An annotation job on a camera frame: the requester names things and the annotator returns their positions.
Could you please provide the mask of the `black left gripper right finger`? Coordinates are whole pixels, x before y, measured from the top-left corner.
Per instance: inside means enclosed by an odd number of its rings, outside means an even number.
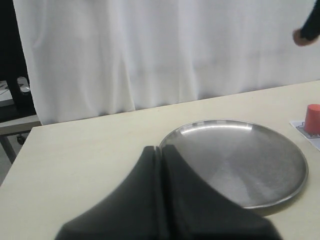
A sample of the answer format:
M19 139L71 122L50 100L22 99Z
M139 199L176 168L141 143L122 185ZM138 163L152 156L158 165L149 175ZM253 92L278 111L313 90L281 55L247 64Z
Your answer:
M172 240L280 240L268 219L206 183L173 145L161 150L162 196Z

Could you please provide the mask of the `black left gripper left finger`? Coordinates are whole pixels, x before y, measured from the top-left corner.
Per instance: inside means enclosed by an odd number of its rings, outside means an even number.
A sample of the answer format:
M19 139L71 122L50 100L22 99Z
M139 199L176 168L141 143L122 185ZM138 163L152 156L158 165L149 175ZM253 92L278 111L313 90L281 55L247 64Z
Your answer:
M65 223L57 240L165 240L161 153L147 146L126 179L97 205Z

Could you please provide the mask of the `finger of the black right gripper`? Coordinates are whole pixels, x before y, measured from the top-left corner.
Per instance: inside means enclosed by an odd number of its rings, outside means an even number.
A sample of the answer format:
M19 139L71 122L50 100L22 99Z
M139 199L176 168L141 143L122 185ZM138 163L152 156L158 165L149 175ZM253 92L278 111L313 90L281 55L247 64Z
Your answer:
M308 46L317 41L320 36L320 1L317 0L302 28L296 29L293 42L297 46Z

